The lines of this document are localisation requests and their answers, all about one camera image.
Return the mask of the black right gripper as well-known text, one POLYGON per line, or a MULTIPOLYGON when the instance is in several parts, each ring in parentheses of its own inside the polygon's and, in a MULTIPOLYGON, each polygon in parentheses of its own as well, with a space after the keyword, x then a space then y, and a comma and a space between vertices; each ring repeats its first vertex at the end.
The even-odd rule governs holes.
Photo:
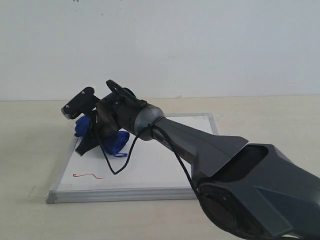
POLYGON ((101 117, 95 109, 87 111, 86 116, 89 117, 89 129, 75 148, 75 152, 81 157, 118 133, 118 125, 112 115, 101 117))

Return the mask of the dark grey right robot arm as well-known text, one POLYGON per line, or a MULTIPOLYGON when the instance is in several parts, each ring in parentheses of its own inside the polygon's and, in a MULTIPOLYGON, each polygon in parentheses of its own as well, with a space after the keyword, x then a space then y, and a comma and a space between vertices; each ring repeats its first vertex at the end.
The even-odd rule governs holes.
POLYGON ((156 140, 181 165, 205 215, 220 229, 245 240, 317 240, 320 179, 298 167, 274 145, 239 136, 213 135, 167 119, 144 100, 111 93, 80 94, 70 116, 91 118, 95 140, 125 129, 156 140))

